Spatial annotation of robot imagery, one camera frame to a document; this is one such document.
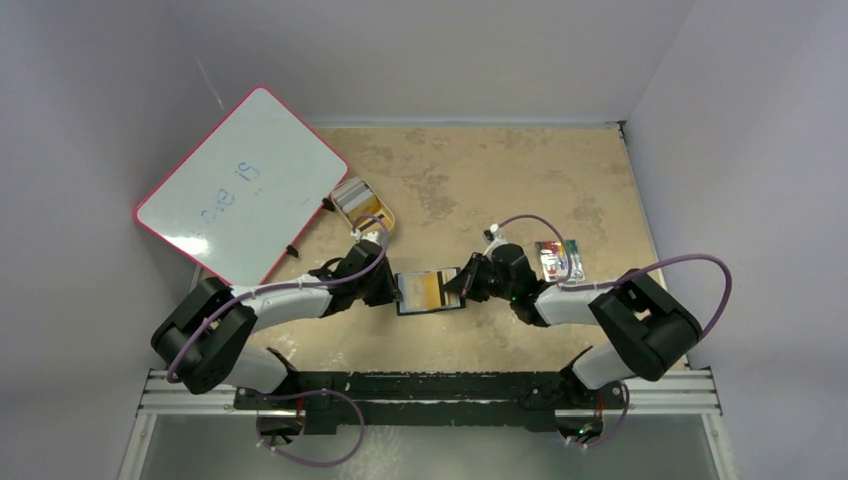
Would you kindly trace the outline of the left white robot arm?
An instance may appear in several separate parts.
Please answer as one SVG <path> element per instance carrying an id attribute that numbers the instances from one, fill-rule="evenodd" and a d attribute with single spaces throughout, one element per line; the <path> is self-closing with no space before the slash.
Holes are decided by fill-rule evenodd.
<path id="1" fill-rule="evenodd" d="M 272 408 L 297 399 L 295 369 L 278 352 L 248 346 L 261 330 L 301 319 L 319 319 L 349 309 L 394 302 L 398 290 L 375 233 L 357 241 L 343 257 L 288 282 L 258 287 L 202 280 L 153 333 L 150 344 L 166 362 L 167 380 L 204 394 L 220 384 L 259 391 Z"/>

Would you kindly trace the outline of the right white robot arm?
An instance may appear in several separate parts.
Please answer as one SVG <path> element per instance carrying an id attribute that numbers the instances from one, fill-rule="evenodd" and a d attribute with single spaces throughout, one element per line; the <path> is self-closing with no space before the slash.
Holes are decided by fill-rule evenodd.
<path id="1" fill-rule="evenodd" d="M 473 254 L 445 289 L 476 302 L 503 299 L 535 327 L 599 326 L 606 343 L 581 353 L 562 371 L 561 392 L 576 407 L 588 405 L 613 382 L 659 380 L 703 337 L 695 317 L 646 273 L 610 287 L 560 286 L 538 277 L 524 250 L 511 243 L 488 255 Z"/>

